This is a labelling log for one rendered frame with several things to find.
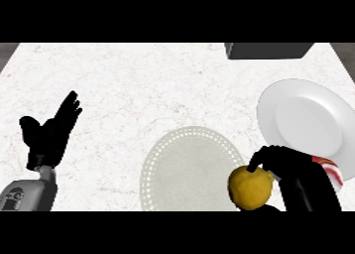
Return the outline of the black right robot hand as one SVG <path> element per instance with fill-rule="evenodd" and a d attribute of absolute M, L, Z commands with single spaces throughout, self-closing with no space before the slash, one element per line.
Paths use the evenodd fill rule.
<path fill-rule="evenodd" d="M 257 166 L 263 166 L 263 170 L 279 178 L 278 186 L 287 211 L 341 210 L 330 178 L 309 154 L 284 146 L 263 146 L 253 154 L 250 173 L 256 171 Z"/>

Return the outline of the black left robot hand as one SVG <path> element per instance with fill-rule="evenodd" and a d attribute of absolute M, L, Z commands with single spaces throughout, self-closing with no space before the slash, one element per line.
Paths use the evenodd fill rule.
<path fill-rule="evenodd" d="M 27 159 L 27 169 L 30 171 L 42 166 L 54 168 L 61 163 L 70 135 L 82 112 L 79 95 L 71 91 L 55 117 L 45 124 L 40 124 L 31 116 L 21 117 L 23 140 L 30 148 Z"/>

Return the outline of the yellow lemon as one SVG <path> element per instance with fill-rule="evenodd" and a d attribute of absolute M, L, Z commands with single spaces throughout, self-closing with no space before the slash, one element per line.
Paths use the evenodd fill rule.
<path fill-rule="evenodd" d="M 241 166 L 231 172 L 228 179 L 228 190 L 231 201 L 242 210 L 256 210 L 268 202 L 272 191 L 273 176 L 262 168 L 248 171 Z"/>

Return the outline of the white round plate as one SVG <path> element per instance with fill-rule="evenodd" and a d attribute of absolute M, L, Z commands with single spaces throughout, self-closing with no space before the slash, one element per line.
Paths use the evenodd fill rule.
<path fill-rule="evenodd" d="M 276 81 L 260 96 L 257 117 L 269 145 L 330 159 L 343 180 L 355 178 L 355 110 L 327 87 L 296 78 Z"/>

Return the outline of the grey oval placemat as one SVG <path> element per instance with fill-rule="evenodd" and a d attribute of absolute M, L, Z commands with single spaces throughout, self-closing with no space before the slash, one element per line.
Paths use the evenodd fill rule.
<path fill-rule="evenodd" d="M 235 211 L 228 177 L 244 164 L 235 145 L 217 131 L 201 126 L 170 131 L 144 160 L 141 208 L 147 211 Z"/>

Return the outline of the red and white can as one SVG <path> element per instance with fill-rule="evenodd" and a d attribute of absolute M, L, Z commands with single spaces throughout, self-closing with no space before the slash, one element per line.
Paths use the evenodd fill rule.
<path fill-rule="evenodd" d="M 331 160 L 316 156 L 312 157 L 312 161 L 321 165 L 325 174 L 328 176 L 328 179 L 331 181 L 334 191 L 340 192 L 343 188 L 343 177 L 338 166 Z"/>

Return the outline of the dark grey box appliance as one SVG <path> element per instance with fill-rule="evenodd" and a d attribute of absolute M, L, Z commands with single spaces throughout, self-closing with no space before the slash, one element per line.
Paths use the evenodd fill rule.
<path fill-rule="evenodd" d="M 313 43 L 225 43 L 229 60 L 300 59 Z"/>

